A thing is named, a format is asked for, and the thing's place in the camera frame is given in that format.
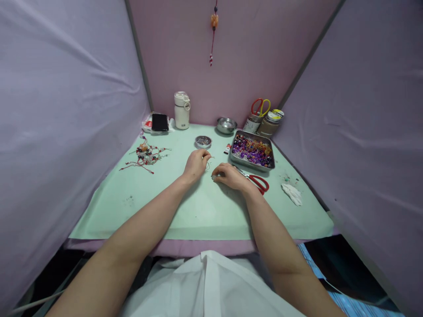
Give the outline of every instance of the orange-handled scissors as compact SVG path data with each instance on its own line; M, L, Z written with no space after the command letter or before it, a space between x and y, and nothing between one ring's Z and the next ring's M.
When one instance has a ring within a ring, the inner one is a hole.
M257 110L256 111L254 111L254 105L256 104L256 102L257 101L259 101L259 100L261 100L261 103L260 103L260 105L259 105L259 107L257 108ZM268 109L266 110L266 112L264 112L263 113L263 104L264 104L264 102L265 101L267 101L268 103L269 103L269 107L268 107ZM251 113L252 114L254 114L254 115L258 115L259 117L264 117L265 115L266 115L266 113L267 112L269 112L269 110L270 110L270 100L269 99L265 99L265 100L263 100L262 98L259 98L259 99L257 99L256 101L254 101L253 103L252 103L252 105L251 105Z
M256 184L257 189L260 191L262 195L264 195L265 192L267 192L270 188L269 183L266 182L264 178L261 178L257 175L248 175L245 174L242 170L238 168L238 166L235 166L235 168L240 172L242 175L244 175L246 178L248 178L250 181L252 181L254 184Z

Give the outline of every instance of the white thermos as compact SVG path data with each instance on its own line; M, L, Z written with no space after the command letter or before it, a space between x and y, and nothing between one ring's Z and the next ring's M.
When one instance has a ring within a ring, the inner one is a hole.
M189 128L189 110L191 104L186 92L175 92L175 122L178 129Z

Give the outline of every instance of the purple fabric wall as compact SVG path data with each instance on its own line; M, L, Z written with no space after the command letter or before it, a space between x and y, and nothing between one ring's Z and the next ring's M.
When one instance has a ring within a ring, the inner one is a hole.
M278 106L339 0L130 0L154 110L174 116L175 91L191 98L190 120L244 126L251 104Z
M423 314L423 4L346 1L274 137L344 233Z
M124 1L0 2L0 316L149 111Z

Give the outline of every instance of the beaded charm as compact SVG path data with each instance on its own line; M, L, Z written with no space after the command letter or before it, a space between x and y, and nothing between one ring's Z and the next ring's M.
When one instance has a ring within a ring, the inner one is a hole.
M144 131L142 130L140 138L144 139L144 143L140 144L139 147L137 147L137 149L132 153L136 153L138 160L135 162L127 162L125 163L126 165L128 165L127 167L123 167L120 170L124 170L125 168L131 167L131 166L140 166L144 169L146 169L147 171L149 171L151 174L154 174L154 172L150 171L149 169L145 168L144 165L154 165L156 164L157 161L159 161L160 159L162 159L163 157L167 156L166 155L162 155L161 153L164 150L171 150L169 148L158 148L158 147L152 147L151 145L148 145L147 143L147 138L145 136L143 136Z
M215 5L215 12L214 14L211 15L211 28L213 30L213 41L211 42L212 52L210 53L210 67L212 66L212 63L213 63L213 44L215 43L215 31L217 29L217 25L219 25L219 16L216 13L217 13L217 0Z

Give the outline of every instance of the forearm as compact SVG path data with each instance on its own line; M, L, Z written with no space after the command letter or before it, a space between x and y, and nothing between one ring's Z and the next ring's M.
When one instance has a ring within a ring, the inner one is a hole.
M306 316L345 316L258 190L243 192L257 247L275 291Z
M144 258L166 233L192 182L180 177L90 258L48 316L116 316Z
M104 244L102 251L110 252L120 262L142 262L163 238L192 184L186 177L179 177L125 222Z
M312 274L285 226L255 186L243 195L257 247L271 274Z

